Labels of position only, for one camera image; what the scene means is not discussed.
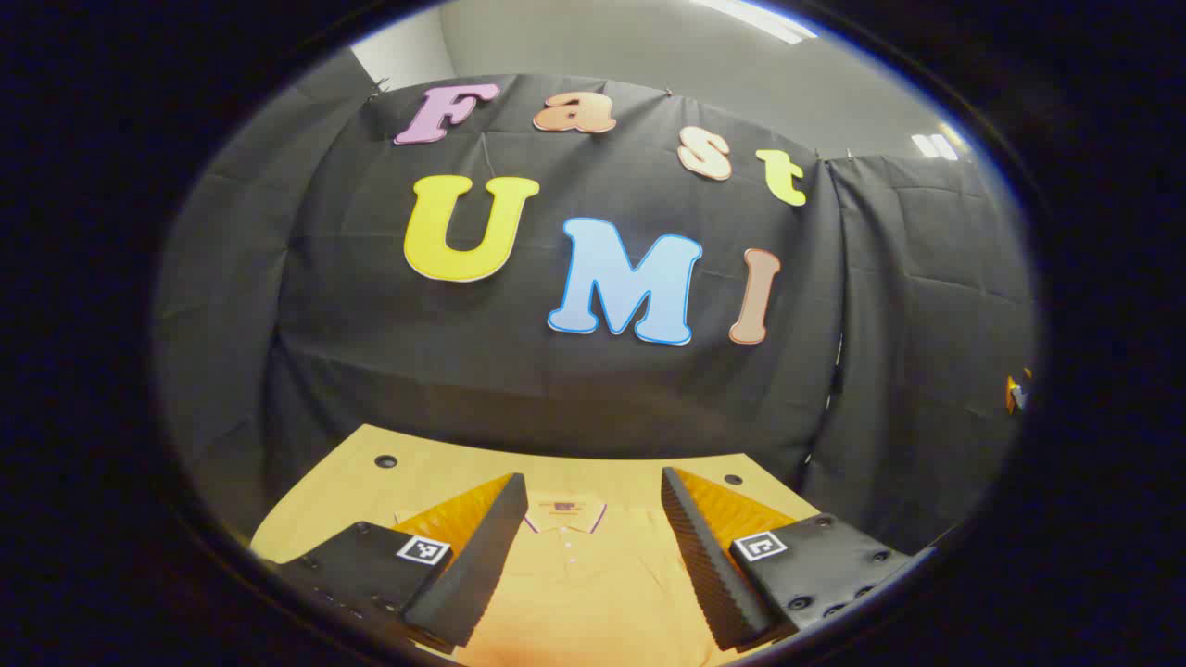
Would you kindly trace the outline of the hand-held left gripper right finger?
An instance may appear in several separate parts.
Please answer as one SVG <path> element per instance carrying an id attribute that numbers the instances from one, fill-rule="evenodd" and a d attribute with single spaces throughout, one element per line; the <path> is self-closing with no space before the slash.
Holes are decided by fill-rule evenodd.
<path id="1" fill-rule="evenodd" d="M 793 519 L 676 466 L 661 502 L 720 649 L 810 633 L 916 565 L 830 512 Z"/>

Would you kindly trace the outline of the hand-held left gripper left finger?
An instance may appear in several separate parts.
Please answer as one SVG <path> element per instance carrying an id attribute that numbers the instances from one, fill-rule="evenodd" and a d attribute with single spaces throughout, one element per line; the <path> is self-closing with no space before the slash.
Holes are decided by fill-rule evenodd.
<path id="1" fill-rule="evenodd" d="M 452 650 L 486 615 L 527 510 L 525 478 L 503 474 L 397 526 L 352 521 L 302 553 L 262 558 L 361 633 Z"/>

